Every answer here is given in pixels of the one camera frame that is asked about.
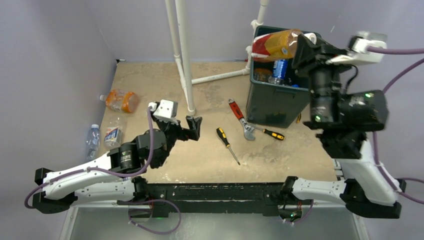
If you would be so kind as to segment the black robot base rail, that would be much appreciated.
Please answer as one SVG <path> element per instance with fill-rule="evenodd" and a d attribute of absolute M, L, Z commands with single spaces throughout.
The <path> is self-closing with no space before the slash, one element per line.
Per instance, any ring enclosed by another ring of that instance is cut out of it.
<path fill-rule="evenodd" d="M 261 214 L 278 216 L 283 206 L 300 200 L 284 194 L 282 182 L 248 183 L 146 183 L 136 184 L 135 197 L 119 200 L 121 206 L 147 205 L 154 218 L 170 213 Z"/>

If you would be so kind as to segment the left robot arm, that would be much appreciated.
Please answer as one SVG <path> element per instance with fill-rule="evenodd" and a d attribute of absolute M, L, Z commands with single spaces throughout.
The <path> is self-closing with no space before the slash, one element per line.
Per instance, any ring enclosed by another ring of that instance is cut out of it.
<path fill-rule="evenodd" d="M 175 118 L 151 112 L 145 133 L 100 157 L 66 170 L 37 169 L 37 188 L 25 198 L 25 207 L 55 214 L 90 202 L 146 203 L 149 191 L 141 174 L 162 167 L 177 141 L 200 139 L 202 117 L 186 116 L 186 121 L 188 128 Z"/>

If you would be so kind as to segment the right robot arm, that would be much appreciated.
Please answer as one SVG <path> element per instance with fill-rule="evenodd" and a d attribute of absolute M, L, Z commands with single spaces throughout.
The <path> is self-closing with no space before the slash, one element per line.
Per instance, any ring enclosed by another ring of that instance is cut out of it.
<path fill-rule="evenodd" d="M 348 93 L 341 73 L 358 65 L 379 63 L 387 49 L 387 36 L 362 31 L 351 37 L 345 49 L 320 37 L 297 38 L 292 68 L 309 80 L 310 120 L 305 125 L 320 130 L 317 138 L 325 152 L 338 161 L 344 179 L 338 181 L 286 178 L 280 191 L 283 202 L 320 200 L 345 206 L 370 219 L 398 219 L 398 197 L 406 182 L 392 177 L 373 155 L 369 132 L 385 128 L 389 116 L 382 90 Z"/>

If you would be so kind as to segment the orange juice bottle white cap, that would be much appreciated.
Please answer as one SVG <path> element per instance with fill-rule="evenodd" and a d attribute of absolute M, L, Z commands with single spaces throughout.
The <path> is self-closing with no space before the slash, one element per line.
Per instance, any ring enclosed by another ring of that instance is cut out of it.
<path fill-rule="evenodd" d="M 273 72 L 266 68 L 256 68 L 253 71 L 253 79 L 258 82 L 268 83 Z"/>

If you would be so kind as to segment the amber tea bottle red label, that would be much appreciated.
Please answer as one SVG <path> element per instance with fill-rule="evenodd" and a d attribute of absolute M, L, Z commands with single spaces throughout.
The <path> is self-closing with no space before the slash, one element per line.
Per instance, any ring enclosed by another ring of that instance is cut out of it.
<path fill-rule="evenodd" d="M 313 32 L 304 33 L 299 29 L 282 30 L 255 37 L 250 55 L 256 62 L 292 59 L 296 54 L 300 35 L 304 35 L 313 44 L 317 43 L 318 36 Z"/>

